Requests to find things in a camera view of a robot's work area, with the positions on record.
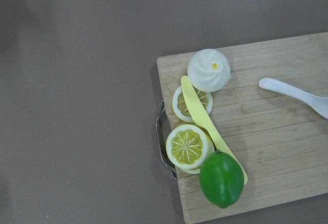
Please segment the white plastic spoon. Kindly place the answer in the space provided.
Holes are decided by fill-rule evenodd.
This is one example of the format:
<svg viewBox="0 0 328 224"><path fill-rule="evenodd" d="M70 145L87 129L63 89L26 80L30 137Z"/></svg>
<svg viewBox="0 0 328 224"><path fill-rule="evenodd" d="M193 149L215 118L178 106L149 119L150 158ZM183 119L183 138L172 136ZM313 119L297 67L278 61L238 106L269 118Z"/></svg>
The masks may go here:
<svg viewBox="0 0 328 224"><path fill-rule="evenodd" d="M310 94L299 88L272 78L262 78L258 85L262 89L296 98L310 106L319 115L327 119L327 97Z"/></svg>

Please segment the upper lemon slice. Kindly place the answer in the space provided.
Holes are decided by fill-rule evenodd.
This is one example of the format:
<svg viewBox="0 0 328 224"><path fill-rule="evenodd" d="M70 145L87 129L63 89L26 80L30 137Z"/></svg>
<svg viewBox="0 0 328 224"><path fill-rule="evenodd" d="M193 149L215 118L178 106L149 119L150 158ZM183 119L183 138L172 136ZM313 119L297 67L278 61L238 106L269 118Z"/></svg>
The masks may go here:
<svg viewBox="0 0 328 224"><path fill-rule="evenodd" d="M213 106L213 97L211 92L203 92L196 88L194 88L200 102L202 103L203 107L205 108L206 112L209 114L212 110ZM175 115L181 119L182 121L185 121L187 123L193 123L193 119L188 111L187 104L185 102L183 93L182 93L182 87L179 86L173 95L172 98L172 108L175 113Z"/></svg>

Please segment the lemon slice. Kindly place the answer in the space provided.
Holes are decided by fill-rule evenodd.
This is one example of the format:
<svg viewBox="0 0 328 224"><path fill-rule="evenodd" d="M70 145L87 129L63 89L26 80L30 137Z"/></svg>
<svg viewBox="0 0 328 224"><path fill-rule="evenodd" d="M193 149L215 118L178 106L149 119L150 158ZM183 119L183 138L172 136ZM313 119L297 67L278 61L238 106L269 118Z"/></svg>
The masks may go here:
<svg viewBox="0 0 328 224"><path fill-rule="evenodd" d="M213 97L211 92L203 92L196 88L194 88L200 102L202 103L203 107L205 108L206 112L209 114L212 110L213 106ZM172 98L172 108L175 113L175 115L181 119L182 121L185 121L187 123L193 123L193 119L188 111L187 104L185 102L183 93L182 93L182 87L179 86L173 95Z"/></svg>
<svg viewBox="0 0 328 224"><path fill-rule="evenodd" d="M195 125L178 126L166 140L166 153L169 160L189 174L199 174L205 159L213 152L212 140Z"/></svg>

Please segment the lower lemon slice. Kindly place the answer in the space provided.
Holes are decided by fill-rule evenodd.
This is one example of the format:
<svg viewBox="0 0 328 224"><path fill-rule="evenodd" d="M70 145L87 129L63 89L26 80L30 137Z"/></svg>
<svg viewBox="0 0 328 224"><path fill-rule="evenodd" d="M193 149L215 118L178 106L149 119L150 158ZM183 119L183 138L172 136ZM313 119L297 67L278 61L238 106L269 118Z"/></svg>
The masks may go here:
<svg viewBox="0 0 328 224"><path fill-rule="evenodd" d="M166 153L169 160L189 174L199 174L205 159L213 152L212 140L195 125L178 126L166 140Z"/></svg>

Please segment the white toy steamed bun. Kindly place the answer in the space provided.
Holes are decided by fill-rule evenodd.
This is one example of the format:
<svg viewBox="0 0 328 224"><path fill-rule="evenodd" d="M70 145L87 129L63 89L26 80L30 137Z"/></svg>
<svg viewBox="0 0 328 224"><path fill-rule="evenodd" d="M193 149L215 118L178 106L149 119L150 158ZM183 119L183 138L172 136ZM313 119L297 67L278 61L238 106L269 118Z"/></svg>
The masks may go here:
<svg viewBox="0 0 328 224"><path fill-rule="evenodd" d="M187 74L191 84L203 92L222 89L231 78L228 59L214 49L203 49L190 59Z"/></svg>

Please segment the green toy lime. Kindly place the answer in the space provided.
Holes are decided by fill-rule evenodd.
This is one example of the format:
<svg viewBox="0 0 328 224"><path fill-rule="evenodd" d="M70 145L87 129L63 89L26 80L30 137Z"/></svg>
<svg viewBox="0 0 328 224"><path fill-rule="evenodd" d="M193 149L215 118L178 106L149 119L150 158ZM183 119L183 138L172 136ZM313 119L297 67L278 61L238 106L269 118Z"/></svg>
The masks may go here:
<svg viewBox="0 0 328 224"><path fill-rule="evenodd" d="M199 182L206 199L225 209L240 198L244 188L244 174L232 156L217 150L201 166Z"/></svg>

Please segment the bamboo cutting board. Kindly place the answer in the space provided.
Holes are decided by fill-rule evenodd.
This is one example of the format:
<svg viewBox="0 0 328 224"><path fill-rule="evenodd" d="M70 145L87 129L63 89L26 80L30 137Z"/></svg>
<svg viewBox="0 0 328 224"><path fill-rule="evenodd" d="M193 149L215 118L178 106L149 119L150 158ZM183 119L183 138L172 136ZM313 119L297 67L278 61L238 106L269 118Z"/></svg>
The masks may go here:
<svg viewBox="0 0 328 224"><path fill-rule="evenodd" d="M220 48L232 77L213 93L210 113L241 162L248 182L221 209L203 195L199 178L178 170L186 223L217 219L327 192L327 119L292 97L264 90L268 77L327 96L327 33Z"/></svg>

